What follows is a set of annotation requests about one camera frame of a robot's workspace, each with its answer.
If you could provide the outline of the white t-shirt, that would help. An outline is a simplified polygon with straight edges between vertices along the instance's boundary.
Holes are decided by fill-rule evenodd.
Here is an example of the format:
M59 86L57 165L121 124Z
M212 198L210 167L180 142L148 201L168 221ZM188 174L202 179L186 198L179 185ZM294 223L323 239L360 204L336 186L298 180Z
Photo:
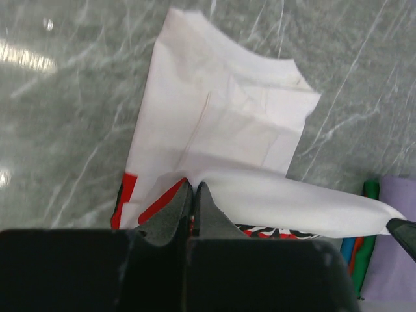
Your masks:
M287 179L319 99L294 60L256 55L202 13L171 8L153 47L112 228L142 225L183 183L206 183L248 235L387 234L388 221L402 218L391 206Z

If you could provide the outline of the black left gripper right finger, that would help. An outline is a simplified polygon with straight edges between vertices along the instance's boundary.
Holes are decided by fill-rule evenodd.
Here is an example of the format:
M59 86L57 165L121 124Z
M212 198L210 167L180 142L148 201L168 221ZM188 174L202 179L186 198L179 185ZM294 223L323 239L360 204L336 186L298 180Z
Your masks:
M257 239L196 193L187 241L188 311L358 311L341 254L322 240Z

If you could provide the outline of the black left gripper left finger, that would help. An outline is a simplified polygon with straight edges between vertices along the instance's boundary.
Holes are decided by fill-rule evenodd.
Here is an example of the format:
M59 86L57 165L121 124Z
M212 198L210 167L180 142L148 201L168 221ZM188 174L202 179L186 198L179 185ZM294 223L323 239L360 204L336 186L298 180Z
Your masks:
M134 229L1 232L2 311L179 311L192 187Z

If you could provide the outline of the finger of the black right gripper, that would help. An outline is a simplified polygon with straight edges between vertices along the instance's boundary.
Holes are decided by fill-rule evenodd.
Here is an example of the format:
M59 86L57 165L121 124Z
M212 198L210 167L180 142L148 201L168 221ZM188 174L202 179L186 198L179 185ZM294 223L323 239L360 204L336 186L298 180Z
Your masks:
M416 260L416 224L409 220L392 218L386 228L407 254Z

